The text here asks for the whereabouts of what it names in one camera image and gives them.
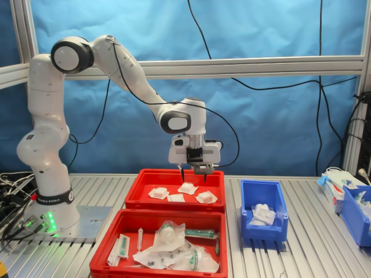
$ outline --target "medical supply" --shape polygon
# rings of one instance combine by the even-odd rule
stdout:
[[[116,239],[114,248],[112,248],[110,255],[108,256],[108,259],[107,259],[107,264],[109,266],[118,266],[118,262],[120,261],[120,257],[118,256],[120,248],[121,248],[120,240]]]
[[[202,237],[204,239],[216,239],[214,230],[193,230],[185,229],[185,236],[189,237]]]
[[[365,193],[366,193],[366,191],[362,191],[360,194],[358,194],[358,195],[356,195],[356,197],[354,197],[354,200],[357,204],[361,203],[362,198],[363,198]]]
[[[154,251],[153,247],[150,247],[143,252],[139,252],[133,255],[133,259],[140,264],[153,269],[164,269],[166,265],[163,263],[162,258],[158,252]]]
[[[331,182],[330,178],[326,174],[322,174],[322,177],[318,179],[317,183],[321,186],[327,201],[332,205],[334,213],[341,213],[343,209],[344,191]]]
[[[184,245],[186,240],[186,225],[176,225],[172,221],[165,221],[155,233],[154,251],[173,251]]]
[[[138,230],[138,243],[137,243],[138,252],[140,252],[142,240],[143,240],[143,229],[140,228]]]
[[[194,246],[192,251],[184,256],[184,259],[169,267],[174,270],[216,273],[219,264],[214,261],[205,248]]]
[[[272,226],[276,213],[273,208],[269,208],[267,204],[257,204],[252,206],[253,219],[249,225]]]
[[[349,172],[342,171],[338,168],[328,168],[326,175],[330,178],[331,182],[335,184],[343,193],[343,185],[349,189],[357,189],[358,185],[366,185],[362,181],[353,177]]]
[[[193,183],[185,182],[178,189],[178,192],[193,195],[195,193],[195,191],[197,190],[197,188],[198,188],[198,186],[194,186]]]
[[[158,187],[151,190],[150,193],[148,193],[151,198],[161,199],[164,200],[169,195],[170,192],[165,187]]]
[[[183,194],[174,194],[168,196],[169,202],[185,202]]]
[[[210,191],[202,192],[196,197],[197,201],[199,201],[202,204],[211,204],[215,203],[218,199],[214,194],[212,194]]]
[[[129,258],[130,238],[128,236],[120,235],[119,242],[121,243],[119,257],[123,259]]]

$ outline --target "green led light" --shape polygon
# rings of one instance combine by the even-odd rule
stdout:
[[[49,221],[52,225],[52,229],[49,230],[49,232],[54,232],[57,230],[57,226],[55,224],[55,221],[54,221],[54,218],[53,218],[53,214],[52,213],[48,213],[48,216],[49,216]]]

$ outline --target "red plastic bin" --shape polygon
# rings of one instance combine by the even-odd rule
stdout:
[[[187,237],[187,240],[192,244],[204,246],[213,259],[219,263],[217,273],[130,267],[139,265],[133,260],[133,255],[137,253],[138,229],[143,228],[142,250],[145,250],[153,245],[155,231],[166,220],[171,220],[178,225],[185,223],[185,227],[188,229],[214,229],[216,232],[220,232],[219,256],[215,253],[216,240]],[[130,237],[129,258],[121,259],[118,266],[108,266],[107,258],[120,233]],[[225,215],[210,212],[119,210],[90,262],[90,274],[92,278],[227,278]]]
[[[143,169],[139,172],[125,199],[125,206],[127,209],[224,212],[224,173],[222,171],[214,171],[212,175],[207,176],[204,182],[203,175],[195,175],[192,170],[185,170],[184,182],[191,182],[194,186],[198,186],[194,195],[183,193],[185,203],[169,202],[167,198],[154,199],[148,193],[157,187],[167,188],[170,195],[179,194],[177,190],[183,183],[181,174],[179,170]],[[210,191],[218,198],[216,203],[202,204],[196,200],[196,196],[205,191]]]

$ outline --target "aluminum frame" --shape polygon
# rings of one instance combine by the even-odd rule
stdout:
[[[360,94],[367,89],[371,89],[371,74],[368,72],[371,40],[370,3],[371,0],[368,0],[361,55],[141,61],[139,63],[144,68],[148,79],[359,75],[357,94]],[[23,64],[0,68],[0,89],[26,82],[27,63],[38,54],[30,0],[10,0],[10,4],[20,60]],[[67,75],[67,79],[99,80],[107,79],[107,77],[99,69],[89,68],[77,75]],[[365,114],[366,105],[361,104],[355,116],[364,119]],[[362,132],[363,122],[354,121],[351,133],[361,136]],[[351,137],[347,144],[344,167],[352,174],[356,172],[360,146],[361,143],[354,137]]]

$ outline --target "aluminum table surface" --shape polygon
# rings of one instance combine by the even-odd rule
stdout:
[[[89,277],[89,262],[124,200],[135,174],[72,174],[75,201],[87,206],[113,206],[97,243],[10,242],[2,246],[9,277]],[[239,180],[278,180],[289,213],[283,251],[262,240],[240,237]],[[359,248],[345,223],[322,194],[313,177],[225,177],[228,273],[232,278],[371,277],[371,248]]]

